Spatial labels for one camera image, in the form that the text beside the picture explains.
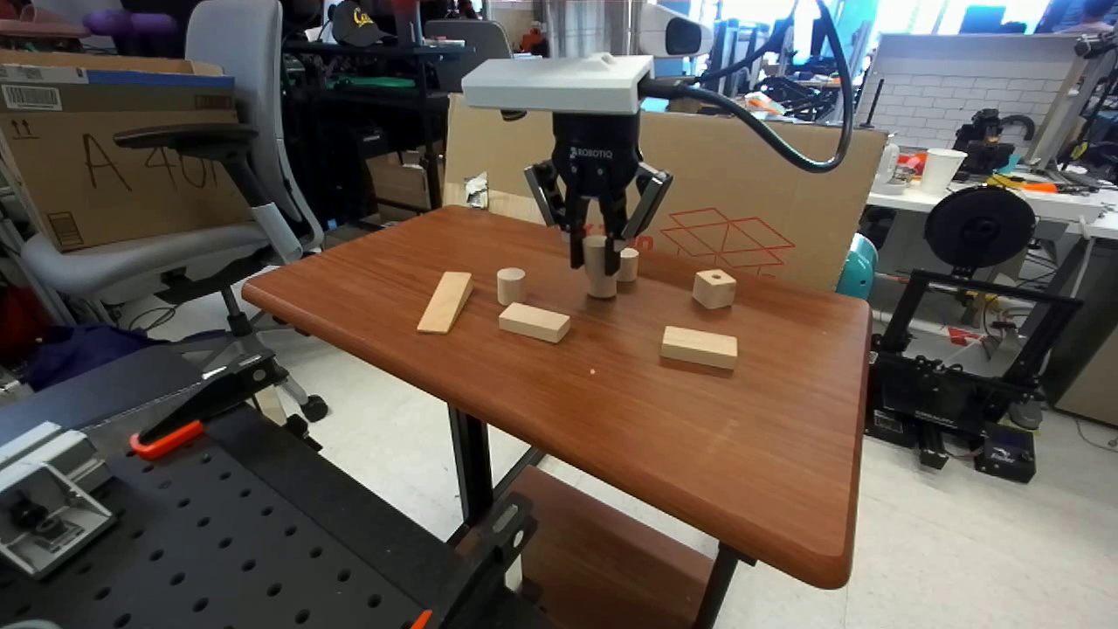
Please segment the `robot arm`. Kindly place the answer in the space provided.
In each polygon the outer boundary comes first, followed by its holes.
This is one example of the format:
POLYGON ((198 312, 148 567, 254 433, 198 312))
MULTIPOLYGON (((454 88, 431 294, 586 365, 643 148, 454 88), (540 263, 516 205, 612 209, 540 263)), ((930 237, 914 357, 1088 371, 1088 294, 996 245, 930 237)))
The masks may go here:
MULTIPOLYGON (((544 0, 553 60, 696 56, 709 27, 658 0, 544 0)), ((553 117, 553 157, 525 173, 540 216, 565 230, 569 265, 621 270, 621 245, 648 228, 673 174, 643 160, 638 112, 553 117)))

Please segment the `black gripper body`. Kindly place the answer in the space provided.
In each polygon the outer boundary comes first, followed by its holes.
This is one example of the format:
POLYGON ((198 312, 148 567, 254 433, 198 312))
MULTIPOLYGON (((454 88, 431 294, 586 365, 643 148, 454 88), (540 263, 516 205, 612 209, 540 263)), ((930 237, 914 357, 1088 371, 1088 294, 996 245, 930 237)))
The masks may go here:
POLYGON ((553 117, 553 157, 525 173, 540 216, 569 234, 586 228, 584 203, 598 198, 608 234, 652 225, 673 174, 638 153, 635 117, 553 117))

